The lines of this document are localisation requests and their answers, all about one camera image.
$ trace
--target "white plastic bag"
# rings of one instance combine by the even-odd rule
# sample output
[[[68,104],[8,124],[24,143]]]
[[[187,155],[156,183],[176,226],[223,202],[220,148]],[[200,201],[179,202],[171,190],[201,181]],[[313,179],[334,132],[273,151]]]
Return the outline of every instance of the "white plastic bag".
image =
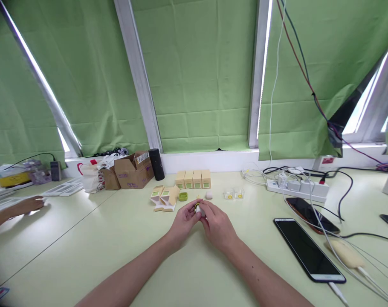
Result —
[[[97,164],[97,169],[102,169],[102,168],[110,169],[112,166],[114,166],[114,160],[117,160],[123,157],[125,156],[122,156],[118,153],[112,153],[110,156],[109,155],[104,156],[102,161],[100,161]]]
[[[97,164],[79,163],[78,170],[82,174],[83,188],[86,193],[96,193],[104,188],[104,177],[101,171],[97,169]]]

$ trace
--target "desk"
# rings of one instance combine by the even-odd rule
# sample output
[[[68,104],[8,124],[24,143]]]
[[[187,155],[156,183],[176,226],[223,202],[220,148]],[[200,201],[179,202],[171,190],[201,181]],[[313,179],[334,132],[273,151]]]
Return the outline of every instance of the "desk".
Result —
[[[388,214],[388,195],[381,192],[387,175],[349,171],[355,180],[342,204],[346,222],[324,212],[341,233],[375,232],[388,237],[388,225],[379,214]],[[276,229],[274,218],[295,218],[281,194],[242,179],[240,173],[213,173],[213,203],[230,217],[239,237],[281,277],[315,306],[342,306],[326,284],[313,283]],[[175,175],[151,180],[142,190],[120,190],[61,236],[4,286],[10,288],[3,303],[11,306],[73,306],[103,279],[126,264],[168,231],[175,212],[153,212],[151,190],[159,184],[172,185]],[[331,186],[326,207],[336,210],[349,185],[343,174],[327,180]],[[242,186],[245,199],[228,201],[223,188]],[[189,201],[206,190],[188,190]],[[302,225],[323,247],[324,237]],[[22,236],[29,242],[32,238]],[[388,265],[388,242],[372,237],[353,237],[362,247]],[[388,306],[354,280],[336,258],[323,251],[347,278],[340,286],[351,306]],[[388,292],[388,280],[368,265],[367,271]],[[232,265],[206,241],[198,223],[180,251],[169,257],[145,284],[133,306],[256,306],[253,295]]]
[[[64,181],[33,185],[11,196],[39,195]],[[48,197],[42,210],[4,223],[0,227],[0,285],[114,193],[87,194],[82,190],[69,197]]]

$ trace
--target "brown cardboard box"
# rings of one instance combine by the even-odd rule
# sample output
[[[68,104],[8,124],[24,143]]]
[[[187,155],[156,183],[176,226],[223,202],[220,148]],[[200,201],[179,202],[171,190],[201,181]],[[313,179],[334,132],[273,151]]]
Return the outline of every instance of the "brown cardboard box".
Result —
[[[193,171],[185,171],[184,186],[186,189],[193,188]]]
[[[185,171],[179,171],[176,175],[176,185],[178,186],[179,189],[184,189],[184,176],[185,176]]]
[[[211,172],[210,170],[202,170],[201,181],[203,188],[211,188]]]
[[[102,168],[100,170],[104,176],[104,182],[106,185],[106,190],[120,190],[120,183],[117,180],[116,172],[114,171],[114,166],[110,169]]]
[[[114,171],[122,189],[144,188],[154,177],[148,151],[136,153],[114,161]]]
[[[194,188],[201,188],[203,185],[201,184],[201,171],[194,171],[193,174],[193,186]]]

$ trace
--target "cardboard box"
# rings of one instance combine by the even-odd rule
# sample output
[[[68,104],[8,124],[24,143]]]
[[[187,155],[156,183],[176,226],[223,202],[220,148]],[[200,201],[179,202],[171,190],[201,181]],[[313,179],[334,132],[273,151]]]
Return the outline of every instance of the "cardboard box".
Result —
[[[201,173],[202,171],[194,171],[193,172],[193,186],[194,188],[201,188],[203,185],[202,185],[202,181],[201,181]]]
[[[153,192],[151,192],[150,200],[156,204],[156,207],[154,208],[154,212],[163,210],[163,207],[160,206],[163,204],[163,202],[160,199],[160,196],[163,190],[164,190],[164,186],[158,185],[153,189]]]
[[[211,172],[210,170],[202,170],[201,171],[201,181],[203,184],[203,188],[211,188]]]
[[[174,187],[168,187],[163,190],[160,196],[160,199],[164,204],[163,212],[174,211],[179,193],[180,189],[176,185]]]
[[[104,176],[104,183],[106,185],[106,190],[120,190],[120,183],[117,180],[116,172],[114,171],[114,166],[110,169],[102,168],[100,170]]]
[[[179,171],[176,175],[176,185],[178,186],[179,189],[184,189],[184,176],[185,176],[185,171]]]
[[[114,161],[114,171],[122,189],[144,188],[154,177],[148,151],[134,154]]]
[[[184,186],[186,189],[193,188],[193,171],[185,171]]]

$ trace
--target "white power strip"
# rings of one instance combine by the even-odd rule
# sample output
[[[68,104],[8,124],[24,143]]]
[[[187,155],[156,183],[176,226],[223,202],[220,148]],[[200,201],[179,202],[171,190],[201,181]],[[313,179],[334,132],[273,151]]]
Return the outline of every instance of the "white power strip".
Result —
[[[327,184],[324,184],[322,186],[329,188],[329,186]],[[302,192],[288,190],[288,184],[287,184],[286,188],[281,189],[278,186],[278,183],[276,182],[276,180],[267,179],[266,180],[266,188],[268,189],[268,191],[271,191],[271,192],[276,192],[276,193],[282,194],[282,191],[283,191],[285,195],[300,197],[300,198],[304,198],[304,199],[310,199],[309,193],[302,193]],[[312,200],[320,202],[320,203],[324,203],[326,201],[326,196],[315,195],[315,187],[314,187],[313,191],[312,191]]]

